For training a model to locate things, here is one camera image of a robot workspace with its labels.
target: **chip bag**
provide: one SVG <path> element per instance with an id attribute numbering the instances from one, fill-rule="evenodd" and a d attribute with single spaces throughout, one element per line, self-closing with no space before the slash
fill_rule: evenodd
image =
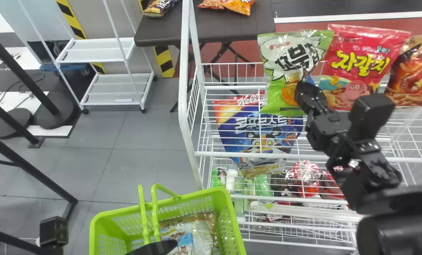
<path id="1" fill-rule="evenodd" d="M 210 8 L 214 10 L 225 10 L 225 7 L 222 5 L 224 0 L 204 0 L 201 4 L 197 5 L 200 8 Z"/>
<path id="2" fill-rule="evenodd" d="M 410 32 L 329 24 L 335 32 L 319 87 L 330 108 L 351 110 L 354 100 L 369 95 L 397 59 Z"/>
<path id="3" fill-rule="evenodd" d="M 422 35 L 411 37 L 400 53 L 385 94 L 397 107 L 422 106 Z"/>
<path id="4" fill-rule="evenodd" d="M 226 152 L 289 153 L 303 129 L 302 116 L 260 113 L 264 92 L 215 100 L 220 140 Z M 282 158 L 233 157 L 244 177 L 282 171 Z"/>
<path id="5" fill-rule="evenodd" d="M 222 5 L 232 11 L 250 16 L 250 9 L 256 0 L 224 0 Z"/>
<path id="6" fill-rule="evenodd" d="M 162 17 L 179 0 L 156 0 L 143 10 L 143 15 L 151 17 Z"/>
<path id="7" fill-rule="evenodd" d="M 305 80 L 326 54 L 334 32 L 301 30 L 260 34 L 258 45 L 268 76 L 266 105 L 262 113 L 282 116 L 304 114 L 294 100 L 297 82 Z"/>

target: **basket handle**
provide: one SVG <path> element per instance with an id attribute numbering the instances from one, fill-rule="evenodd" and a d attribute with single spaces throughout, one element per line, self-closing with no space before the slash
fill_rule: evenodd
<path id="1" fill-rule="evenodd" d="M 153 200 L 152 218 L 153 218 L 154 238 L 156 239 L 156 242 L 159 242 L 161 240 L 161 233 L 159 232 L 159 220 L 157 220 L 157 194 L 156 194 L 157 190 L 161 190 L 164 193 L 172 196 L 173 199 L 180 199 L 180 195 L 176 194 L 175 192 L 165 188 L 164 186 L 158 183 L 151 186 L 151 199 Z"/>
<path id="2" fill-rule="evenodd" d="M 150 238 L 148 232 L 148 220 L 146 219 L 145 197 L 143 196 L 143 186 L 141 184 L 138 184 L 138 196 L 140 197 L 140 214 L 141 224 L 143 225 L 144 245 L 147 245 L 150 243 Z"/>

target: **orange snack bag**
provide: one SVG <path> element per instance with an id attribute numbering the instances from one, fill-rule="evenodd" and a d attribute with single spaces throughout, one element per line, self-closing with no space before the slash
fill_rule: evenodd
<path id="1" fill-rule="evenodd" d="M 250 9 L 256 0 L 225 0 L 222 4 L 225 8 L 250 16 Z"/>
<path id="2" fill-rule="evenodd" d="M 211 8 L 214 10 L 224 10 L 222 2 L 224 0 L 204 0 L 201 4 L 197 5 L 200 8 Z"/>

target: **black pole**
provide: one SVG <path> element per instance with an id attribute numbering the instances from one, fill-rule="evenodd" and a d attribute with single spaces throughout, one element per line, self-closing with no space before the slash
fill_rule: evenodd
<path id="1" fill-rule="evenodd" d="M 14 74 L 28 87 L 38 100 L 49 110 L 52 115 L 60 113 L 58 108 L 44 94 L 31 77 L 20 67 L 11 54 L 0 43 L 0 59 L 14 72 Z"/>
<path id="2" fill-rule="evenodd" d="M 42 255 L 42 248 L 0 231 L 0 242 Z"/>
<path id="3" fill-rule="evenodd" d="M 39 144 L 39 139 L 34 137 L 26 128 L 24 128 L 19 122 L 11 117 L 9 113 L 3 110 L 0 107 L 0 118 L 2 118 L 6 123 L 9 124 L 13 129 L 15 129 L 19 134 L 23 135 L 28 141 L 32 144 Z"/>
<path id="4" fill-rule="evenodd" d="M 77 203 L 77 199 L 69 194 L 66 190 L 60 187 L 56 182 L 52 181 L 49 177 L 47 177 L 44 173 L 39 171 L 36 167 L 34 167 L 31 163 L 26 161 L 23 157 L 18 155 L 15 151 L 9 148 L 5 143 L 0 141 L 0 153 L 7 157 L 10 161 L 14 162 L 18 167 L 25 170 L 29 175 L 36 178 L 38 181 L 42 182 L 45 186 L 49 187 L 55 193 L 60 195 L 62 198 L 67 200 L 68 202 Z"/>

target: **green shopping basket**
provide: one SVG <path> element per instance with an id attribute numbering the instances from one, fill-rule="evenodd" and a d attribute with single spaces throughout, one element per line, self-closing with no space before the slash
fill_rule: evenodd
<path id="1" fill-rule="evenodd" d="M 156 191 L 172 198 L 157 201 Z M 150 242 L 161 240 L 159 221 L 213 211 L 221 255 L 246 255 L 235 209 L 229 192 L 214 187 L 178 195 L 160 184 L 151 187 L 152 202 L 146 203 L 138 185 L 140 204 L 104 211 L 94 216 L 90 226 L 90 255 L 125 255 Z"/>

